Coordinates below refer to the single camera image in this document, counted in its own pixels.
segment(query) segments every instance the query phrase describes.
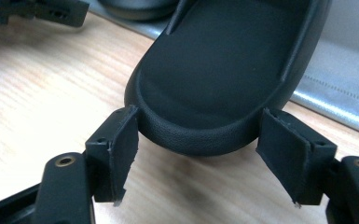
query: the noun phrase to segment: wood grain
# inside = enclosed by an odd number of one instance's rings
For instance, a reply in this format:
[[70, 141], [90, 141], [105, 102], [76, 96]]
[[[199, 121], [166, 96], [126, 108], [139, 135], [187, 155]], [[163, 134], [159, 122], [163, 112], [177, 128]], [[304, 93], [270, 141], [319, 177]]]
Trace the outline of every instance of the wood grain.
[[[84, 150], [123, 106], [151, 44], [92, 14], [81, 29], [19, 18], [0, 26], [0, 200], [39, 182], [50, 158]], [[285, 110], [338, 144], [338, 158], [359, 155], [358, 132], [299, 105]], [[326, 223], [324, 206], [293, 206], [255, 144], [195, 159], [141, 136], [122, 205], [95, 204], [97, 223]]]

